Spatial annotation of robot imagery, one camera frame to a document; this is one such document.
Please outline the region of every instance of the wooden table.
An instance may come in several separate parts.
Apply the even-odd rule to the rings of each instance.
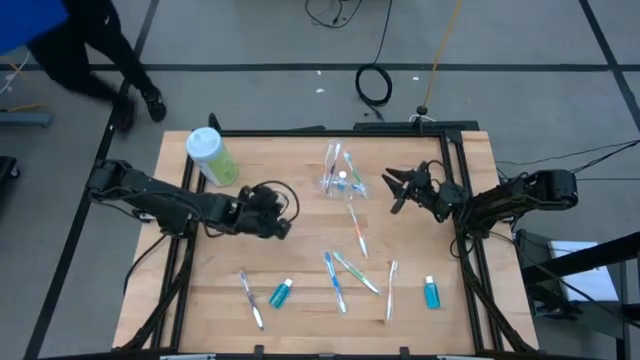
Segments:
[[[155,177],[180,185],[188,132],[165,133]],[[491,146],[485,132],[463,132],[465,153],[475,193],[497,184]],[[385,167],[410,169],[422,160],[441,159],[439,141],[431,138],[343,138],[356,166],[370,184],[370,199],[356,201],[358,221],[367,238],[364,259],[348,210],[342,201],[320,195],[324,151],[329,138],[226,138],[240,176],[228,188],[207,191],[236,195],[242,185],[277,179],[291,185],[301,201],[299,218],[284,241],[253,236],[199,235],[183,323],[181,352],[251,353],[262,344],[268,353],[473,354],[471,329],[458,260],[449,254],[450,221],[438,224],[431,213],[407,202],[398,215],[380,174]],[[432,166],[435,178],[443,170]],[[288,210],[291,214],[294,206]],[[506,225],[494,231],[509,236]],[[136,257],[157,238],[155,224],[144,225]],[[485,240],[495,301],[532,346],[537,347],[518,260],[512,245],[498,237]],[[134,272],[124,299],[114,345],[122,345],[157,304],[168,241]],[[321,252],[341,251],[381,289],[376,297],[337,262],[347,314],[337,311],[335,292]],[[397,260],[393,320],[385,324],[387,277]],[[249,310],[238,272],[244,269],[256,295],[266,330],[261,332]],[[425,304],[425,276],[435,278],[442,308]],[[285,278],[293,279],[290,298],[280,310],[269,297]],[[484,344],[490,348],[486,314],[479,303]],[[174,309],[167,313],[164,344],[168,344]]]

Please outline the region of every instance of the gray floor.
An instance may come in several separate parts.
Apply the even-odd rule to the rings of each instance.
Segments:
[[[123,31],[134,43],[150,0],[114,2]],[[312,3],[312,10],[321,12],[329,1]],[[453,4],[396,1],[381,62],[431,62]],[[353,22],[336,31],[313,25],[302,1],[161,0],[141,59],[147,64],[363,63],[375,56],[386,6],[386,0],[367,0]],[[638,2],[593,1],[592,7],[618,62],[640,63]],[[18,49],[9,55],[18,62],[24,53]],[[94,51],[90,58],[95,64],[108,63]],[[442,61],[606,64],[575,0],[465,0]],[[405,121],[424,96],[429,72],[390,74],[393,98],[382,112],[388,121]],[[100,75],[115,86],[122,80],[117,72]],[[5,289],[0,294],[0,347],[6,359],[24,353],[110,113],[106,106],[66,92],[39,71],[28,76],[0,97],[0,108],[45,102],[55,123],[49,129],[0,130],[0,154],[18,157],[23,170],[0,213],[0,283]],[[372,119],[363,116],[368,109],[355,94],[353,71],[153,71],[150,76],[164,92],[167,119],[154,124],[141,109],[133,133],[126,140],[114,138],[109,151],[109,157],[149,172],[163,131],[202,126],[211,111],[226,129],[318,124],[348,129]],[[640,93],[640,73],[624,76]],[[367,75],[363,79],[372,96],[382,91],[378,82]],[[477,120],[489,131],[500,160],[526,161],[639,137],[610,72],[441,72],[430,104],[430,115],[437,119]],[[538,168],[572,168],[593,157]],[[638,177],[637,159],[632,149],[580,176]],[[510,175],[522,170],[501,168]],[[576,208],[532,213],[521,225],[570,240],[606,241],[638,230],[637,182],[579,186]],[[110,348],[138,229],[118,213],[91,208],[41,356]],[[637,267],[633,263],[628,268],[630,298],[637,301]],[[614,340],[604,335],[549,320],[536,320],[536,327],[541,347],[551,353],[615,356]],[[634,350],[640,356],[640,348]]]

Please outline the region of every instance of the black shoe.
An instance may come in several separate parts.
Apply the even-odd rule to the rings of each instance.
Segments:
[[[136,122],[136,103],[127,99],[119,105],[113,106],[114,127],[121,134],[128,134]]]
[[[160,90],[154,88],[150,91],[144,91],[142,92],[142,98],[144,99],[144,102],[147,103],[147,109],[149,110],[149,115],[151,115],[151,120],[155,122],[161,122],[164,120],[165,116],[167,116],[167,107],[164,106]]]

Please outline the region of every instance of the green label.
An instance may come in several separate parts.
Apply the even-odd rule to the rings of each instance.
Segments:
[[[208,164],[221,186],[231,185],[238,176],[238,168],[226,148],[220,151],[218,157],[210,160]]]

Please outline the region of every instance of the white cylindrical container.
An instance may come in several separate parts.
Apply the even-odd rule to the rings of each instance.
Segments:
[[[216,186],[231,185],[238,177],[238,167],[214,129],[203,127],[193,131],[186,147],[202,174]]]

